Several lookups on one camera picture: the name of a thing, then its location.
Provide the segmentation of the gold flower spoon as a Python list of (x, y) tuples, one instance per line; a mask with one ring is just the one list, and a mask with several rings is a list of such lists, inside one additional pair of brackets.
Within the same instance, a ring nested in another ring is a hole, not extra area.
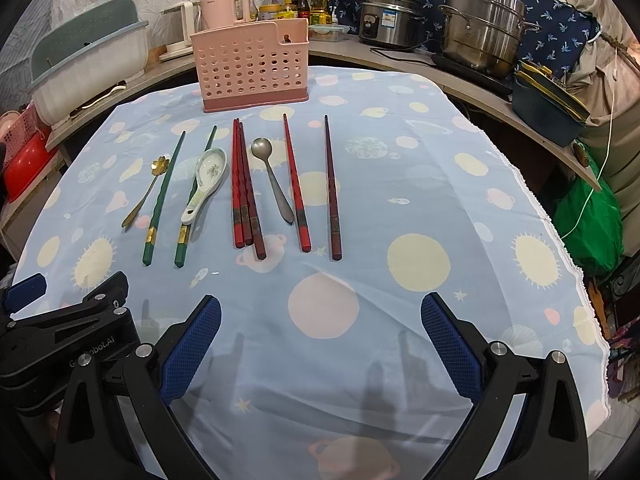
[(131, 228), (131, 226), (134, 224), (134, 220), (136, 220), (140, 209), (142, 208), (142, 206), (144, 205), (146, 199), (148, 198), (149, 194), (151, 193), (152, 189), (154, 188), (154, 184), (156, 183), (157, 179), (167, 171), (168, 166), (169, 166), (169, 162), (170, 162), (169, 157), (165, 156), (165, 155), (160, 156), (158, 159), (154, 159), (152, 161), (152, 165), (151, 165), (152, 180), (151, 180), (151, 183), (149, 184), (148, 188), (146, 189), (146, 191), (144, 192), (144, 194), (142, 195), (140, 200), (134, 205), (134, 208), (132, 208), (129, 211), (129, 214), (126, 215), (125, 219), (122, 220), (122, 224), (120, 225), (120, 227), (124, 231), (129, 230)]

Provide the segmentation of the dark red chopstick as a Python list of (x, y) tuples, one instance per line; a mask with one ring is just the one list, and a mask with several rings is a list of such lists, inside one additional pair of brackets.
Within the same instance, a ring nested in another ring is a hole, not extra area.
[(262, 238), (262, 228), (257, 213), (257, 207), (255, 203), (255, 194), (252, 183), (252, 177), (250, 176), (250, 163), (248, 162), (247, 147), (245, 143), (245, 134), (243, 124), (240, 124), (240, 139), (241, 139), (241, 154), (243, 155), (246, 198), (248, 208), (248, 218), (250, 218), (250, 230), (252, 231), (254, 249), (256, 258), (259, 261), (267, 258), (266, 246), (264, 239)]

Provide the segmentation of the white ceramic soup spoon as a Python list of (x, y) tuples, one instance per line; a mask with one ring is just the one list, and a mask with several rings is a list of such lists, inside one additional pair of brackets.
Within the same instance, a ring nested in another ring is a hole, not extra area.
[(181, 223), (190, 226), (204, 202), (219, 188), (228, 167), (227, 153), (222, 148), (209, 148), (198, 159), (195, 168), (196, 191), (186, 205)]

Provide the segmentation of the silver metal spoon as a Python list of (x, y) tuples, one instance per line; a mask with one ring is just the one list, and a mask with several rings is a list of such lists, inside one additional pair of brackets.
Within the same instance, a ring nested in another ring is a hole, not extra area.
[(252, 151), (252, 154), (256, 158), (258, 158), (264, 163), (266, 167), (268, 178), (269, 178), (272, 192), (274, 195), (274, 199), (276, 200), (282, 219), (287, 224), (293, 224), (294, 223), (293, 209), (288, 203), (288, 200), (286, 199), (282, 191), (282, 188), (280, 187), (280, 183), (278, 182), (278, 179), (274, 174), (272, 167), (270, 165), (270, 156), (272, 154), (271, 142), (266, 138), (256, 138), (252, 142), (252, 145), (250, 146), (250, 150)]

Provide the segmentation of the dark maroon chopstick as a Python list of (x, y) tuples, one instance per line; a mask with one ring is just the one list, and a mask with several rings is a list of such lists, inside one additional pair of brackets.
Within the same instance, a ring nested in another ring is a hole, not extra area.
[(340, 261), (343, 255), (342, 239), (328, 116), (324, 116), (324, 136), (326, 137), (326, 182), (328, 182), (331, 258), (334, 261)]

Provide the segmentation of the pink plastic utensil holder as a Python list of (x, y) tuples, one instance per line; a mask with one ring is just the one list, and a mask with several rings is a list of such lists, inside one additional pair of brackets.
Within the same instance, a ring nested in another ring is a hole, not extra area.
[(257, 21), (191, 37), (206, 113), (308, 99), (308, 22)]

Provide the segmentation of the red plastic basin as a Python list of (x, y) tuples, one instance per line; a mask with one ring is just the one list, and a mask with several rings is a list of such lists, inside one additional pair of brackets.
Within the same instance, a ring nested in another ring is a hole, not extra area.
[(47, 140), (46, 134), (36, 133), (3, 170), (6, 199), (9, 203), (20, 197), (53, 158), (54, 152), (46, 149)]

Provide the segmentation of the pink plastic basket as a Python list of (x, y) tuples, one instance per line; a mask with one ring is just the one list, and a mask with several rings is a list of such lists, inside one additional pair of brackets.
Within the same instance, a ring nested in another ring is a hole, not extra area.
[(21, 113), (17, 110), (8, 110), (3, 113), (1, 142), (6, 146), (6, 160), (11, 160), (38, 130), (38, 115), (33, 102), (30, 102)]

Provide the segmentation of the light blue patterned tablecloth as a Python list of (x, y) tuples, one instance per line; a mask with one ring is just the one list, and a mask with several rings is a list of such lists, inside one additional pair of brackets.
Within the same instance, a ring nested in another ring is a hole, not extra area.
[[(600, 334), (580, 272), (520, 172), (431, 81), (316, 67), (306, 102), (240, 110), (294, 214), (288, 115), (311, 252), (281, 217), (263, 162), (250, 176), (267, 258), (236, 248), (231, 191), (221, 185), (174, 263), (180, 218), (207, 145), (228, 150), (234, 115), (205, 113), (197, 84), (114, 110), (68, 168), (22, 251), (20, 278), (43, 274), (36, 314), (76, 304), (122, 271), (141, 337), (157, 340), (205, 295), (222, 322), (174, 410), (224, 479), (415, 479), (471, 404), (457, 394), (420, 320), (438, 292), (489, 340), (523, 356), (560, 350), (588, 431), (608, 418)], [(329, 117), (342, 239), (331, 258)], [(152, 263), (142, 254), (164, 175), (127, 231), (151, 165), (186, 133)]]

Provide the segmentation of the white dish drainer box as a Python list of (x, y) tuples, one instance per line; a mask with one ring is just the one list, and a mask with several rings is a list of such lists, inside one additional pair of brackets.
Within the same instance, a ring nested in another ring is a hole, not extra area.
[(108, 0), (53, 29), (30, 57), (32, 102), (48, 126), (121, 81), (143, 74), (149, 48), (132, 0)]

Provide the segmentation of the yellow lidded tin can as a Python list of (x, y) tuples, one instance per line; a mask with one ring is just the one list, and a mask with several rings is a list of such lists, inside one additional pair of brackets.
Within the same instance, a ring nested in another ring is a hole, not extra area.
[(279, 3), (264, 4), (258, 8), (259, 21), (274, 21), (280, 18), (282, 6)]

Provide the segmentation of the clear food container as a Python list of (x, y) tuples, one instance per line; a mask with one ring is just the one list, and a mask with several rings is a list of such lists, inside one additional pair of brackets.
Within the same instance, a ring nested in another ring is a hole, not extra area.
[(345, 25), (310, 25), (308, 35), (311, 41), (337, 42), (346, 38), (349, 26)]

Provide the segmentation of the stacked yellow green bowls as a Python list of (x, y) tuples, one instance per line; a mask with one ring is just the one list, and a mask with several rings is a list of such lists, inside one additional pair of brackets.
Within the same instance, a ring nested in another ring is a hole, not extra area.
[(520, 61), (514, 70), (512, 108), (545, 139), (566, 148), (586, 128), (590, 111), (547, 67)]

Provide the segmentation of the dark soy sauce bottle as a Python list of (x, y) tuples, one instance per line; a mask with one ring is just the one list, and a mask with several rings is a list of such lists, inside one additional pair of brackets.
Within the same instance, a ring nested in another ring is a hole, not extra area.
[(297, 16), (309, 20), (310, 5), (308, 0), (297, 0)]

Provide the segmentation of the black induction cooker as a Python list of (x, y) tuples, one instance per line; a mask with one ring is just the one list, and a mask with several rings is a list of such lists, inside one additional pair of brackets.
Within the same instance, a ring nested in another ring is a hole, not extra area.
[(500, 98), (506, 100), (512, 94), (512, 88), (507, 82), (488, 76), (479, 70), (473, 70), (468, 66), (450, 60), (450, 58), (446, 56), (435, 54), (431, 56), (431, 61), (439, 70), (443, 70), (471, 84), (475, 84), (496, 96), (500, 96)]

